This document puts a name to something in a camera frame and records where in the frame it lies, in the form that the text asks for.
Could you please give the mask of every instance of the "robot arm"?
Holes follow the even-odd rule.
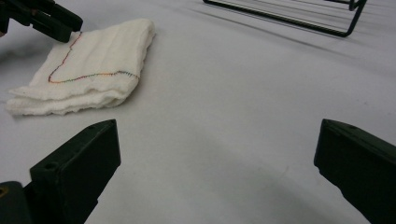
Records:
[[[79,16],[53,0],[0,0],[0,36],[7,33],[9,19],[64,43],[82,26]]]
[[[32,167],[24,188],[0,183],[0,223],[83,224],[120,163],[117,122],[95,123]]]

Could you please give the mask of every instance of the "stitched line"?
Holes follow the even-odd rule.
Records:
[[[82,36],[82,32],[79,33],[79,36],[76,38],[76,40],[69,46],[69,51],[67,52],[66,56],[65,56],[64,59],[62,60],[62,63],[59,64],[59,65],[49,74],[49,79],[48,79],[49,83],[60,84],[60,83],[66,83],[66,82],[73,82],[73,81],[81,80],[81,79],[86,78],[86,77],[97,77],[97,76],[108,76],[108,77],[113,77],[113,76],[116,76],[116,75],[119,75],[119,74],[127,75],[128,77],[136,77],[137,79],[140,78],[140,77],[138,77],[137,75],[134,75],[134,74],[132,74],[132,73],[130,73],[130,72],[119,70],[119,71],[117,71],[117,72],[112,72],[112,73],[109,73],[109,72],[107,72],[107,73],[95,73],[95,74],[90,74],[90,75],[87,75],[87,76],[81,76],[81,77],[76,77],[76,78],[70,78],[70,79],[62,80],[62,81],[54,81],[54,80],[52,80],[52,76],[56,73],[56,71],[58,71],[58,69],[59,69],[60,67],[62,67],[62,66],[66,63],[66,60],[67,60],[67,58],[69,57],[70,52],[73,50],[73,46],[78,42],[78,40],[81,38],[81,36]]]

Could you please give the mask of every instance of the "white towel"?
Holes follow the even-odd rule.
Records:
[[[134,90],[147,48],[152,21],[140,19],[86,33],[73,33],[56,44],[29,86],[11,90],[7,110],[15,115],[77,112],[121,104]]]

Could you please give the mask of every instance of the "black clamp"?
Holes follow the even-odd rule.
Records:
[[[95,123],[32,167],[24,188],[0,183],[0,223],[83,224],[120,163],[116,121]]]
[[[396,222],[396,147],[366,131],[324,119],[314,164],[373,224]]]
[[[58,41],[68,42],[72,32],[79,31],[82,18],[55,4],[53,0],[0,0],[0,32],[6,34],[9,19]]]

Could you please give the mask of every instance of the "white cloth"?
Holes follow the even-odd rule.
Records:
[[[56,44],[29,86],[11,90],[7,110],[16,115],[77,112],[121,104],[136,87],[152,21],[140,19],[86,33]]]

